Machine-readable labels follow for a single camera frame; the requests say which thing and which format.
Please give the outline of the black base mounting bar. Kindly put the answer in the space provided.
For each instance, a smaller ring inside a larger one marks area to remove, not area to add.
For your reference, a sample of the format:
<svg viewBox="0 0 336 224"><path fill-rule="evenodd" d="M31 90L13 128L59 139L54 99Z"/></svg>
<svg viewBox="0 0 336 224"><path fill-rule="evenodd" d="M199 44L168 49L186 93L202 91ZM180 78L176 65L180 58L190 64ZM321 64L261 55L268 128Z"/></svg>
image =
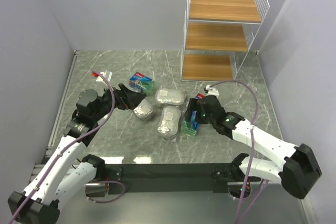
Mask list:
<svg viewBox="0 0 336 224"><path fill-rule="evenodd" d="M108 164L111 180L125 185L127 193L184 191L228 192L237 182L229 164Z"/></svg>

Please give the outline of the silver sponge pack top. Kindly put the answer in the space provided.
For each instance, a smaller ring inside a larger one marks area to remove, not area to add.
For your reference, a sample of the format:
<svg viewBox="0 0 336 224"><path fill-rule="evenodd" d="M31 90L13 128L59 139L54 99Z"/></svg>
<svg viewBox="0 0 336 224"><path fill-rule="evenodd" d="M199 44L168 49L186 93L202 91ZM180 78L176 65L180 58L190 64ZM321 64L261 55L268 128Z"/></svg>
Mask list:
<svg viewBox="0 0 336 224"><path fill-rule="evenodd" d="M174 106L182 108L186 100L186 93L181 89L168 89L160 87L154 95L154 104L159 108Z"/></svg>

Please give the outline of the silver sponge pack lower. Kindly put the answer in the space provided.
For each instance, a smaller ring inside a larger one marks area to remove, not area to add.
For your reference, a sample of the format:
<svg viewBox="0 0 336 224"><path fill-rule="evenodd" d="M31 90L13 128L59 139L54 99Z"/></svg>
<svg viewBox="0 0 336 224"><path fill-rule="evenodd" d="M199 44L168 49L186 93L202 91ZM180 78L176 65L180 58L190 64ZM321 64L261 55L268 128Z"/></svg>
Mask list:
<svg viewBox="0 0 336 224"><path fill-rule="evenodd" d="M165 106L162 109L157 131L166 140L174 139L179 132L182 112L175 106Z"/></svg>

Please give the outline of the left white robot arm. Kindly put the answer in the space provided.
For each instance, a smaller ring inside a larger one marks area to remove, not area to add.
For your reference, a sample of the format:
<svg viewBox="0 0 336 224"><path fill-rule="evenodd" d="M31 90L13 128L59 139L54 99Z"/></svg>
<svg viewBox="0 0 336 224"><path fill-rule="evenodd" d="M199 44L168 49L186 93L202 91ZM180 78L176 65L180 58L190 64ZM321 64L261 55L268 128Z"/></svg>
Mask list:
<svg viewBox="0 0 336 224"><path fill-rule="evenodd" d="M103 95L87 89L79 94L76 109L67 124L56 150L35 179L22 191L8 198L11 221L18 223L56 223L61 208L86 183L107 183L105 161L94 155L85 156L68 174L76 158L87 149L115 108L133 110L146 94L129 90L124 84L109 88Z"/></svg>

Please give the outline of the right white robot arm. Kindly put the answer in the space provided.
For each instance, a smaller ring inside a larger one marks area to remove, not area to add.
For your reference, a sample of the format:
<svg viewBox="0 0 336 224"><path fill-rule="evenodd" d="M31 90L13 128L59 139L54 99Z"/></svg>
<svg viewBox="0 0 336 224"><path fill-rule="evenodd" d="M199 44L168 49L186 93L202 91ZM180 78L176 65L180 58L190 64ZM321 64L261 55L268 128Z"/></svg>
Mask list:
<svg viewBox="0 0 336 224"><path fill-rule="evenodd" d="M227 112L214 95L201 99L191 98L185 113L187 122L209 124L220 135L254 148L266 159L238 157L238 169L242 174L269 180L282 187L290 195L304 199L321 177L322 171L312 148L280 140L253 126L246 118Z"/></svg>

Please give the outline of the blue green sponge pack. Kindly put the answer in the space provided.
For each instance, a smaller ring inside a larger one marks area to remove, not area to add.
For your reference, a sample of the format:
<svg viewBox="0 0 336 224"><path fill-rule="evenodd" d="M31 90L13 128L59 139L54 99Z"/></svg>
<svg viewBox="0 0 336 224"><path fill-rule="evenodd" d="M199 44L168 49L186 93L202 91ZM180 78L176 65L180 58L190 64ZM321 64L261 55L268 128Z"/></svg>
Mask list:
<svg viewBox="0 0 336 224"><path fill-rule="evenodd" d="M198 129L198 123L196 122L197 111L192 111L190 121L188 122L184 118L181 126L181 133L187 136L195 136Z"/></svg>
<svg viewBox="0 0 336 224"><path fill-rule="evenodd" d="M129 86L141 93L148 95L151 94L154 90L155 81L140 72L136 72L130 78Z"/></svg>
<svg viewBox="0 0 336 224"><path fill-rule="evenodd" d="M198 99L198 100L200 100L200 99L202 99L202 98L204 98L204 97L205 97L204 95L198 93L197 96L196 96L195 98Z"/></svg>

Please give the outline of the aluminium rail frame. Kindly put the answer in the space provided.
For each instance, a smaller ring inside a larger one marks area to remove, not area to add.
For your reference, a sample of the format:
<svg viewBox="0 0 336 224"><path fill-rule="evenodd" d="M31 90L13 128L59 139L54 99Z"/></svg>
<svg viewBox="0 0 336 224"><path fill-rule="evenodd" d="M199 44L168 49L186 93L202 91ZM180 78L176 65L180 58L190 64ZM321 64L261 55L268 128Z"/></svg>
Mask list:
<svg viewBox="0 0 336 224"><path fill-rule="evenodd" d="M77 63L77 58L78 58L79 54L80 54L80 50L75 50L74 51L74 57L73 57L73 60L72 60L71 66L70 66L70 70L69 70L69 73L68 73L68 77L67 77L67 80L66 80L65 89L64 89L62 97L61 97L61 102L60 102L60 105L59 105L59 108L58 108L58 111L57 111L57 114L56 114L55 122L54 122L53 127L52 127L51 135L50 135L50 138L49 138L49 141L48 141L48 145L46 147L45 154L44 154L43 158L41 159L41 161L39 161L37 164L34 165L31 177L29 179L30 182L33 180L33 176L35 176L37 174L36 170L41 169L43 167L43 165L47 162L47 159L49 159L52 155L53 147L54 147L54 144L55 144L55 138L56 138L56 135L57 135L57 130L59 128L60 118L61 118L61 115L62 115L62 112L63 112L63 109L64 109L64 103L65 103L65 100L66 100L69 85L70 85L70 82L71 82L71 79L72 79L72 76L73 76L73 73L74 73L74 68L75 68L75 65Z"/></svg>

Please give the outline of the silver sponge pack left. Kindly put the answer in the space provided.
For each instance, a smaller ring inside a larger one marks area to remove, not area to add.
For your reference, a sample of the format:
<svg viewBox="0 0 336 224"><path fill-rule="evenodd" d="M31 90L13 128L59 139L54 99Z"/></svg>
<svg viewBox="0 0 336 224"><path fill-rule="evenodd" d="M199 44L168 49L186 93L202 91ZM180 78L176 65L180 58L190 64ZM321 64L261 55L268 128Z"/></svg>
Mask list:
<svg viewBox="0 0 336 224"><path fill-rule="evenodd" d="M154 110L154 105L147 99L143 99L133 112L140 120L149 120L154 115Z"/></svg>

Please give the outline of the silver sponge pack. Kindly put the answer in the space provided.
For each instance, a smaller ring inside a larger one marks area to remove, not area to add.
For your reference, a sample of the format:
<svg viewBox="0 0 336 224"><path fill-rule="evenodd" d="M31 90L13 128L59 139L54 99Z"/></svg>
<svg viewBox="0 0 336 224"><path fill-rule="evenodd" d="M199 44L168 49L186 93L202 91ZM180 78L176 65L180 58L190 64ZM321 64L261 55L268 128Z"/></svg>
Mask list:
<svg viewBox="0 0 336 224"><path fill-rule="evenodd" d="M147 99L143 99L133 112L140 120L149 120L154 115L154 110L154 105Z"/></svg>
<svg viewBox="0 0 336 224"><path fill-rule="evenodd" d="M186 93L181 89L168 89L160 87L154 95L154 104L159 108L174 106L182 108L186 100Z"/></svg>
<svg viewBox="0 0 336 224"><path fill-rule="evenodd" d="M179 132L182 112L175 106L165 106L162 109L157 131L166 140L174 139Z"/></svg>

